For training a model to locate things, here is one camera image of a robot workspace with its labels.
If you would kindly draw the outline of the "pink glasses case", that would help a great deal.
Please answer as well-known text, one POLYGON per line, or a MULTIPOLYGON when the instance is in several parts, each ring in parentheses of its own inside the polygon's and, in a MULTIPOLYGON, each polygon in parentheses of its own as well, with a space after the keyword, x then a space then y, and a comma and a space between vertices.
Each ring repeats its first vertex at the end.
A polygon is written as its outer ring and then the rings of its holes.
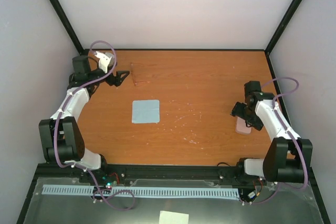
POLYGON ((237 117, 235 131, 238 134, 248 135, 251 133, 251 128, 246 126, 245 120, 237 117))

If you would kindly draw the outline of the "light blue cleaning cloth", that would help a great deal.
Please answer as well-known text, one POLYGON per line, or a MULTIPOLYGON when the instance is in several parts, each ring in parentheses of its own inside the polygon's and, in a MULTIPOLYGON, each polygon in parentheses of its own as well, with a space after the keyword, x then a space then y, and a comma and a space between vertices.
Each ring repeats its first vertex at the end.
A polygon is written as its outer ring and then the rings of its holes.
POLYGON ((159 123, 159 100, 135 100, 132 102, 132 123, 149 124, 159 123))

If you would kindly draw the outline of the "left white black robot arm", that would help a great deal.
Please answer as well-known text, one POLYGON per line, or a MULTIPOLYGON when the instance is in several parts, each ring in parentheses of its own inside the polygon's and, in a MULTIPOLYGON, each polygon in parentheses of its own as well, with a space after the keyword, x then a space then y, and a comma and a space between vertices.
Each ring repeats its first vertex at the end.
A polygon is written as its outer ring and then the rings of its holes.
POLYGON ((116 57, 110 52, 94 52, 93 57, 80 55, 72 60, 73 73, 69 77, 66 96, 59 109, 38 125, 46 162, 91 170, 97 183, 108 180, 109 170, 101 154, 88 150, 79 130, 78 119, 84 106, 101 83, 120 86, 129 71, 114 71, 116 57))

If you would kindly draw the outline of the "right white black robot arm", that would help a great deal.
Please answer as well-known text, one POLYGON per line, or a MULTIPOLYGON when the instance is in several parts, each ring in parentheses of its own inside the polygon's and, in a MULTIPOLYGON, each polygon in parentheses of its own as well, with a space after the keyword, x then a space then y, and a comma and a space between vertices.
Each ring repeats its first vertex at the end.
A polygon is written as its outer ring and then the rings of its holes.
POLYGON ((244 173, 269 182, 298 183, 305 188, 313 151, 311 141, 295 132, 283 115, 277 96, 264 92, 259 81, 245 83, 244 96, 245 101, 234 105, 231 116, 243 120, 246 128, 266 129, 271 140, 265 158, 240 160, 244 173))

